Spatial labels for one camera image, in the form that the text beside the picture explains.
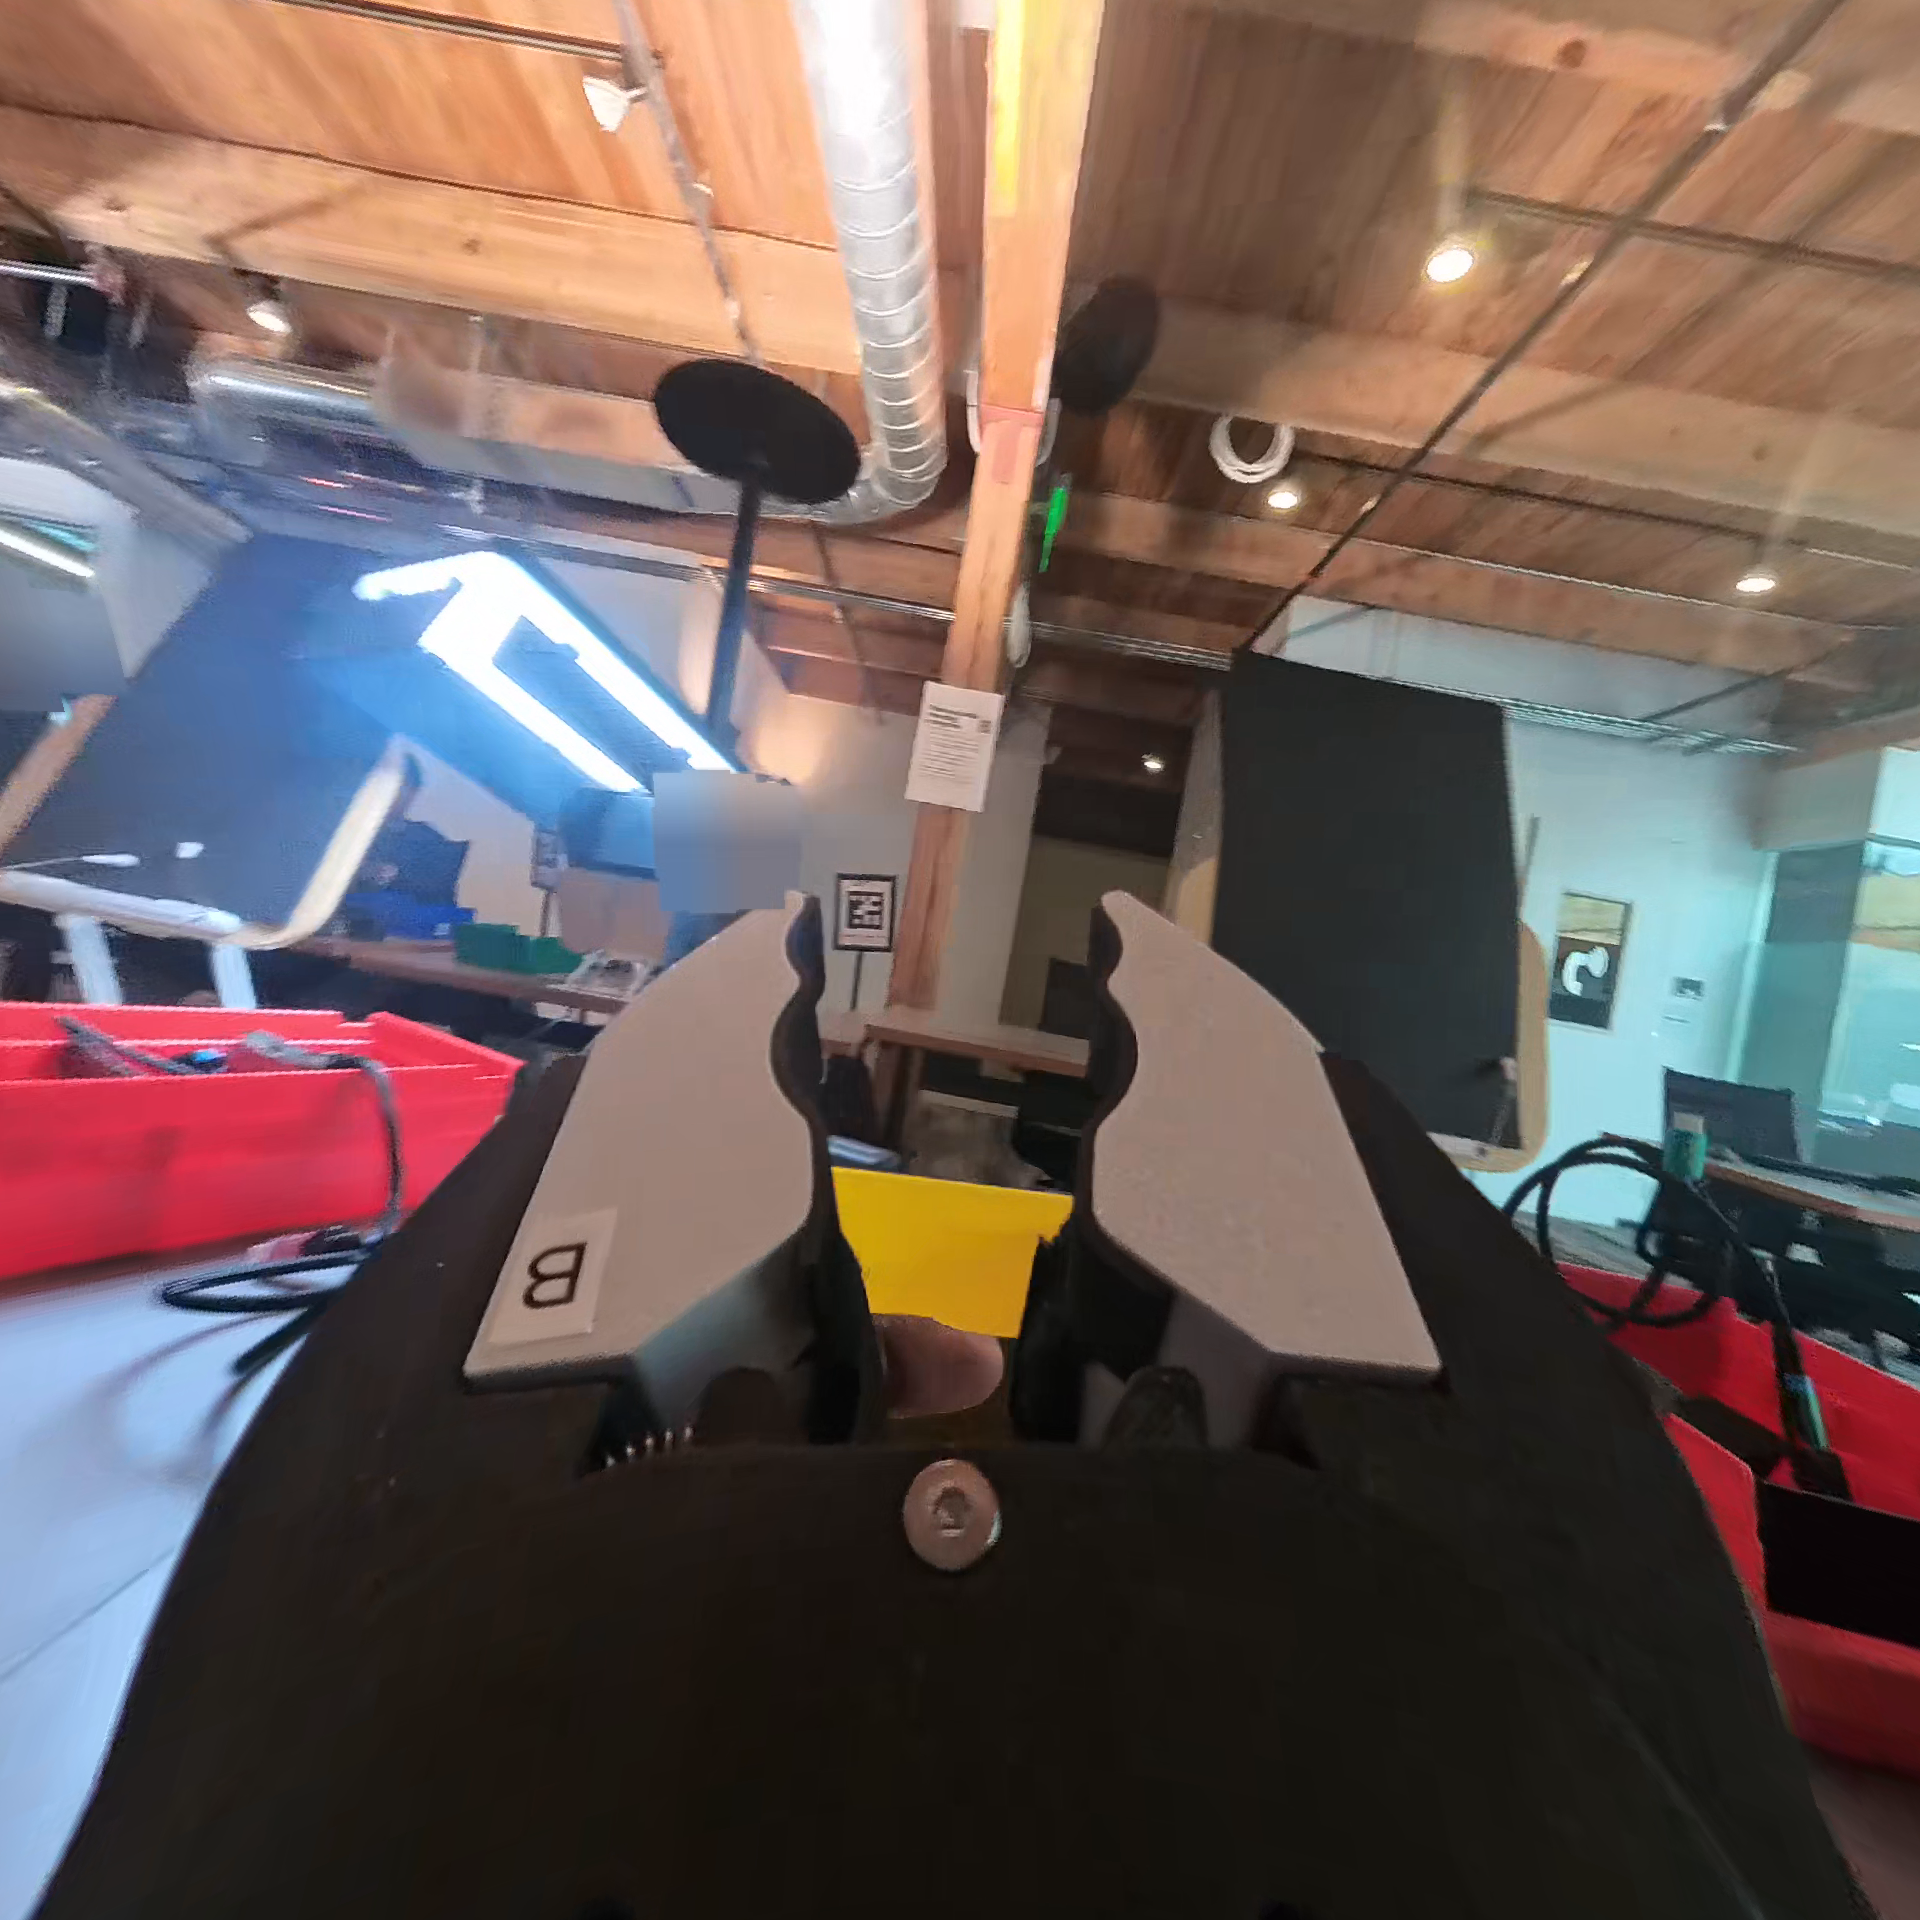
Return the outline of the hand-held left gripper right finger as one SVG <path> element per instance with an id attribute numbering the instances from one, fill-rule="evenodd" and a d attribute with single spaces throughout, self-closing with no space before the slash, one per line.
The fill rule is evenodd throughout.
<path id="1" fill-rule="evenodd" d="M 1012 1363 L 1017 1434 L 1278 1434 L 1291 1386 L 1445 1363 L 1320 1046 L 1128 894 L 1087 934 L 1092 1112 Z"/>

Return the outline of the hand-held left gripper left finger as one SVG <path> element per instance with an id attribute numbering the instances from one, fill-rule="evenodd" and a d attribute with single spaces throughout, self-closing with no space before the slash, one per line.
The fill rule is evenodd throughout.
<path id="1" fill-rule="evenodd" d="M 598 1382 L 643 1444 L 765 1375 L 813 1444 L 881 1423 L 868 1294 L 821 1085 L 822 912 L 755 908 L 655 975 L 583 1056 L 464 1359 L 477 1389 Z"/>

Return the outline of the yellow plastic bin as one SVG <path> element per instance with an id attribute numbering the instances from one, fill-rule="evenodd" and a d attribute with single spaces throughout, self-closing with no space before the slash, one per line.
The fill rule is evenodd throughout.
<path id="1" fill-rule="evenodd" d="M 844 1236 L 875 1316 L 923 1316 L 1012 1339 L 1037 1250 L 1063 1229 L 1065 1190 L 832 1167 Z"/>

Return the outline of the red plastic bin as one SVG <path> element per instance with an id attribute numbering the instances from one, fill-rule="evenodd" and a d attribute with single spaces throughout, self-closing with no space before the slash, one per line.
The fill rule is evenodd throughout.
<path id="1" fill-rule="evenodd" d="M 521 1064 L 396 1014 L 1 1008 L 1 1275 L 415 1208 Z"/>
<path id="2" fill-rule="evenodd" d="M 1616 1327 L 1612 1339 L 1675 1389 L 1663 1427 L 1757 1610 L 1795 1732 L 1843 1759 L 1916 1778 L 1917 1648 L 1767 1606 L 1757 1488 L 1805 1493 L 1784 1455 L 1768 1335 L 1715 1303 L 1686 1325 Z M 1815 1339 L 1804 1359 L 1847 1485 L 1837 1500 L 1917 1519 L 1916 1387 Z"/>

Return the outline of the person's left hand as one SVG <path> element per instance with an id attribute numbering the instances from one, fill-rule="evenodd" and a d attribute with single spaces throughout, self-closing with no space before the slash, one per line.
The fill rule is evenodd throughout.
<path id="1" fill-rule="evenodd" d="M 921 1314 L 879 1314 L 872 1331 L 891 1419 L 945 1419 L 984 1405 L 1001 1387 L 1003 1350 L 991 1335 Z"/>

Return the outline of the green plastic bin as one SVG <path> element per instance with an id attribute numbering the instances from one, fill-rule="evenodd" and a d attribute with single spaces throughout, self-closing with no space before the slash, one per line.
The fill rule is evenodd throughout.
<path id="1" fill-rule="evenodd" d="M 583 954 L 548 934 L 528 934 L 511 923 L 464 920 L 452 927 L 452 958 L 469 970 L 511 975 L 572 975 Z"/>

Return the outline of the tall black panel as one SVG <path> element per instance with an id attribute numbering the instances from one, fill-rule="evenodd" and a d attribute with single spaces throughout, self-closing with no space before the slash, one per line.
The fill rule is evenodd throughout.
<path id="1" fill-rule="evenodd" d="M 1216 690 L 1211 947 L 1470 1171 L 1545 1140 L 1548 966 L 1509 715 L 1237 652 Z"/>

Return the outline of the white paper notice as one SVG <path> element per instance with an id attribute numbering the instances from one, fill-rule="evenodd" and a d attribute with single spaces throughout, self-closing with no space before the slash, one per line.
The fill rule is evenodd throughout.
<path id="1" fill-rule="evenodd" d="M 997 690 L 927 679 L 918 698 L 905 800 L 964 814 L 984 808 L 1001 715 L 1003 698 Z"/>

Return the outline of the black computer monitor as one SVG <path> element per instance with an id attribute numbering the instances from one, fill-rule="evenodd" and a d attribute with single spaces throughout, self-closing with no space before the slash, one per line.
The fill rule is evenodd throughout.
<path id="1" fill-rule="evenodd" d="M 1709 1156 L 1755 1165 L 1801 1164 L 1799 1112 L 1787 1087 L 1752 1087 L 1669 1068 L 1663 1130 L 1701 1135 Z"/>

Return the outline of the LED light panel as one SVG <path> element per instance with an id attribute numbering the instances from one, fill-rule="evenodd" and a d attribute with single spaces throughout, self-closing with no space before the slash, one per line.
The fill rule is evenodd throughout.
<path id="1" fill-rule="evenodd" d="M 372 566 L 311 638 L 331 685 L 539 821 L 583 788 L 745 771 L 574 596 L 497 550 Z"/>

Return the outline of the black panel with wooden rim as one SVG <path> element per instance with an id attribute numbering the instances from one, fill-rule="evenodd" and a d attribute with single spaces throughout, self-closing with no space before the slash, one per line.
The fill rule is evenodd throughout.
<path id="1" fill-rule="evenodd" d="M 245 948 L 333 923 L 408 795 L 400 735 L 311 663 L 315 618 L 366 550 L 260 536 L 181 615 L 36 802 L 4 866 L 220 908 Z"/>

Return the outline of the black bin divider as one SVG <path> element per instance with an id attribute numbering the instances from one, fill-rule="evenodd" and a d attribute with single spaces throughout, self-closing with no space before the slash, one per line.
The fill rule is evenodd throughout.
<path id="1" fill-rule="evenodd" d="M 1771 1482 L 1757 1519 L 1768 1611 L 1917 1648 L 1917 1519 Z"/>

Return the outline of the black round disc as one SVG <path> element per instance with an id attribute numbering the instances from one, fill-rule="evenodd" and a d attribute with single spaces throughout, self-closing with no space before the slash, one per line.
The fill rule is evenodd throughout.
<path id="1" fill-rule="evenodd" d="M 1159 334 L 1159 293 L 1139 277 L 1103 279 L 1060 326 L 1048 396 L 1067 416 L 1105 416 L 1139 383 Z"/>

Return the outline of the wall poster with phone icon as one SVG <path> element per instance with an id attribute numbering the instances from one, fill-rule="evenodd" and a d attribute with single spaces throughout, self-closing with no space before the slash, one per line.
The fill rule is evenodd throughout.
<path id="1" fill-rule="evenodd" d="M 1552 930 L 1548 1016 L 1605 1034 L 1616 1020 L 1631 906 L 1563 892 Z"/>

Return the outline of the silver ventilation duct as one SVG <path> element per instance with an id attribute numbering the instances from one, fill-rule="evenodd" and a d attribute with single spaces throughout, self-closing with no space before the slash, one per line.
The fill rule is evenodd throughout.
<path id="1" fill-rule="evenodd" d="M 921 3 L 790 3 L 868 438 L 832 527 L 923 507 L 949 462 L 944 295 Z"/>

